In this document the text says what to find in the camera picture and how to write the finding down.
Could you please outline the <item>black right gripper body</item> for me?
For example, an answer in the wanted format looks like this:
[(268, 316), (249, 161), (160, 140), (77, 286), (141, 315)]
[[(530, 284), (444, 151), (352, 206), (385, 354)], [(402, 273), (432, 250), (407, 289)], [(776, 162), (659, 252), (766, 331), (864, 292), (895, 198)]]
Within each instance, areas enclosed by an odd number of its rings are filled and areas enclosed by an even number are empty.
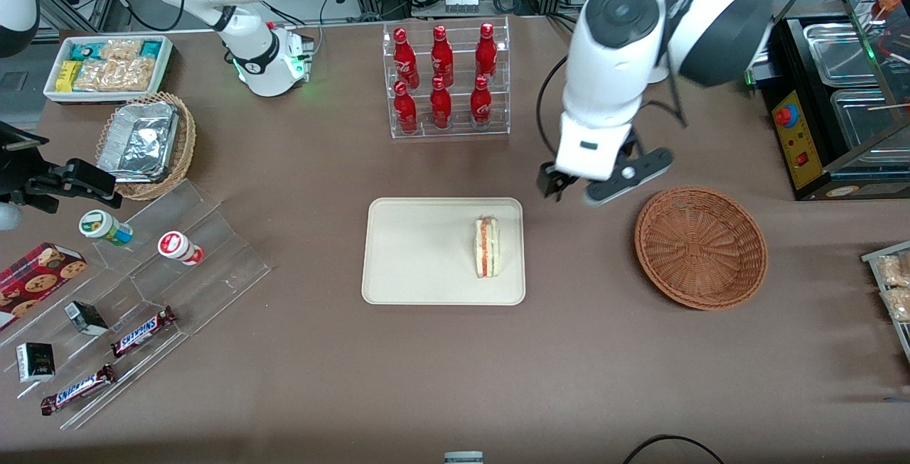
[(50, 166), (39, 147), (48, 139), (1, 122), (1, 202), (11, 201), (13, 192), (23, 190), (33, 177), (45, 175)]

